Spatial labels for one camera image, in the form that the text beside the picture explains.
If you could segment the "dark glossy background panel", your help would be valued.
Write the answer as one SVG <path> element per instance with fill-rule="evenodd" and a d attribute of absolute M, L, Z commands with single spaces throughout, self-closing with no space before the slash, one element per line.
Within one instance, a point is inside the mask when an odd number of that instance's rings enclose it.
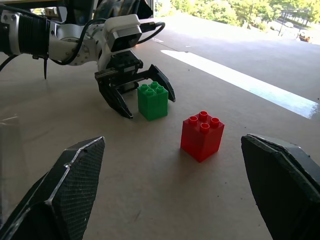
<path fill-rule="evenodd" d="M 148 0 L 63 0 L 66 8 L 64 24 L 83 26 L 92 19 L 136 14 L 138 18 L 148 19 L 153 10 Z"/>

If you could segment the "black zip tie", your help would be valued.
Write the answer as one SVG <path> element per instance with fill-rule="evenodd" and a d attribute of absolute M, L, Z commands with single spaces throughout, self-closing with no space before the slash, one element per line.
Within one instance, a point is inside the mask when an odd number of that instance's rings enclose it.
<path fill-rule="evenodd" d="M 33 54 L 32 58 L 34 60 L 39 60 L 39 59 L 43 59 L 43 75 L 44 75 L 44 79 L 47 79 L 47 67 L 48 67 L 48 58 L 49 58 L 49 54 L 45 53 L 43 55 L 36 55 Z"/>

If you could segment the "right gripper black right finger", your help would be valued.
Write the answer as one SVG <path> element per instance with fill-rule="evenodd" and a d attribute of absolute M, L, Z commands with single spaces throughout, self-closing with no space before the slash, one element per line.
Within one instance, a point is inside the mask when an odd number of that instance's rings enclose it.
<path fill-rule="evenodd" d="M 320 240 L 320 166 L 291 142 L 241 137 L 247 178 L 273 240 Z"/>

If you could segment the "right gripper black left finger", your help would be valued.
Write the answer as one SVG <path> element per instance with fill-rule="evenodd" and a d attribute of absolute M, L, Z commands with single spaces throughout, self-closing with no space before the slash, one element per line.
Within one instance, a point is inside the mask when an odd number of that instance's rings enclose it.
<path fill-rule="evenodd" d="M 96 199 L 103 136 L 66 148 L 0 228 L 0 240 L 83 240 Z"/>

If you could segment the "red studded building cube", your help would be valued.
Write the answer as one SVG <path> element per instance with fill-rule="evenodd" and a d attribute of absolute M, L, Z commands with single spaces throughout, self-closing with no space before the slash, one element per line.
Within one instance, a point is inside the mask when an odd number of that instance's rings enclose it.
<path fill-rule="evenodd" d="M 201 163 L 218 152 L 225 124 L 205 110 L 182 123 L 180 148 Z"/>

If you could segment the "green studded building cube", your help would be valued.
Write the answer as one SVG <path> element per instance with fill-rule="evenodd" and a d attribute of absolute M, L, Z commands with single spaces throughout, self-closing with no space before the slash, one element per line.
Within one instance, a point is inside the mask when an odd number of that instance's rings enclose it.
<path fill-rule="evenodd" d="M 137 88 L 138 111 L 153 121 L 168 115 L 168 91 L 158 82 L 142 84 Z"/>

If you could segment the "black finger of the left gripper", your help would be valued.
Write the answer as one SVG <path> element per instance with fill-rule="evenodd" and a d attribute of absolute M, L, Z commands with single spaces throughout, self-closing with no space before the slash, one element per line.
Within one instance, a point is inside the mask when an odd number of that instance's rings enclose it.
<path fill-rule="evenodd" d="M 174 103 L 176 101 L 175 91 L 164 73 L 153 64 L 150 65 L 148 73 L 152 81 L 157 82 L 168 91 L 168 99 Z"/>
<path fill-rule="evenodd" d="M 133 115 L 119 91 L 104 81 L 98 82 L 98 89 L 107 104 L 122 117 L 132 119 Z"/>

